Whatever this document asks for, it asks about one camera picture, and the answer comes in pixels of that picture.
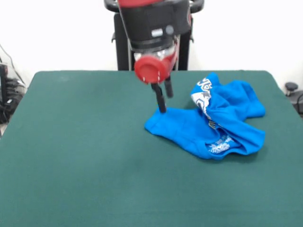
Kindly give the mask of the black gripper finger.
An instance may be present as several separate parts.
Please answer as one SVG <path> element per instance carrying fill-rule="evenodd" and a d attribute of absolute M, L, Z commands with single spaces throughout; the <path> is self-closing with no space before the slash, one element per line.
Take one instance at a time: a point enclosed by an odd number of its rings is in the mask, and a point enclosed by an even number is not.
<path fill-rule="evenodd" d="M 173 97 L 173 88 L 171 83 L 171 77 L 168 76 L 164 81 L 165 89 L 166 89 L 166 95 L 167 97 Z"/>
<path fill-rule="evenodd" d="M 156 95 L 157 104 L 158 104 L 160 113 L 166 113 L 167 108 L 166 108 L 165 99 L 164 99 L 161 87 L 159 86 L 158 83 L 152 83 L 151 88 Z"/>

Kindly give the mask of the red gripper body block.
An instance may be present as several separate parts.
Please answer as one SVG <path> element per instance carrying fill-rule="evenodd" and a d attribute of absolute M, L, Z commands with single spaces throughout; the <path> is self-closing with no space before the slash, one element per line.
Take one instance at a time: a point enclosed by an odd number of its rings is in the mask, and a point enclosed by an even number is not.
<path fill-rule="evenodd" d="M 172 72 L 178 60 L 179 42 L 174 41 L 172 46 L 159 50 L 134 53 L 134 71 L 140 81 L 145 84 L 161 83 Z"/>

